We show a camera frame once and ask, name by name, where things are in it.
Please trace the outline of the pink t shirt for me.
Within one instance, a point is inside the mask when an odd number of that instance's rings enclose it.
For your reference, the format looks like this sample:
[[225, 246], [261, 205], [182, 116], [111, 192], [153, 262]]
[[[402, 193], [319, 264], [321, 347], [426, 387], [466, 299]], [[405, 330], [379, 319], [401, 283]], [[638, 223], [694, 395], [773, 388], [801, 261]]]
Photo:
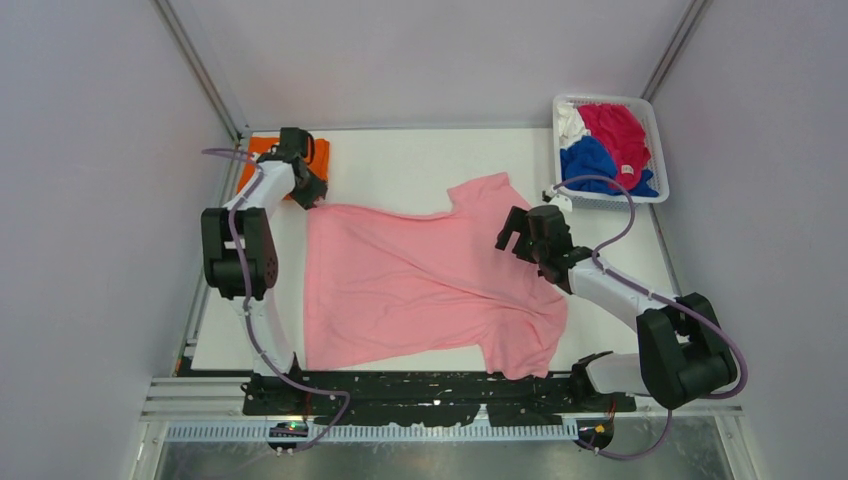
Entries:
[[309, 214], [308, 367], [476, 346], [491, 373], [547, 375], [566, 328], [566, 300], [534, 265], [496, 246], [510, 210], [527, 202], [505, 173], [447, 194], [451, 209], [429, 215], [344, 204]]

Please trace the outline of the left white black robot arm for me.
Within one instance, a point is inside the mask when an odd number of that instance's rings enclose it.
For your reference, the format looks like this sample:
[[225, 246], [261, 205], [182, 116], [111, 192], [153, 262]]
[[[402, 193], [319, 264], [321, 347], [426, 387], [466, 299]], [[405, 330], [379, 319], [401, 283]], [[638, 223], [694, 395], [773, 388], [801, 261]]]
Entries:
[[297, 358], [275, 305], [280, 265], [270, 219], [286, 197], [304, 210], [316, 207], [327, 183], [311, 168], [315, 139], [301, 128], [281, 128], [262, 153], [231, 153], [253, 172], [231, 200], [201, 214], [204, 276], [241, 319], [252, 348], [253, 381], [269, 387], [268, 400], [280, 412], [293, 414], [318, 390], [290, 376]]

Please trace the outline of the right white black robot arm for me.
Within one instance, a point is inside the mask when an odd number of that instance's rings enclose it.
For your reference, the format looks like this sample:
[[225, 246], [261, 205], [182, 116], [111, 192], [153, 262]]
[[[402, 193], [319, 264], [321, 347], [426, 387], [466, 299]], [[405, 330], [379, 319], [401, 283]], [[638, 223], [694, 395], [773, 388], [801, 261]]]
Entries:
[[638, 284], [596, 251], [575, 245], [558, 207], [512, 207], [495, 246], [510, 249], [548, 283], [595, 304], [635, 332], [636, 353], [601, 352], [572, 366], [570, 392], [580, 408], [596, 410], [611, 394], [621, 393], [647, 396], [675, 410], [741, 385], [741, 362], [704, 296], [670, 298]]

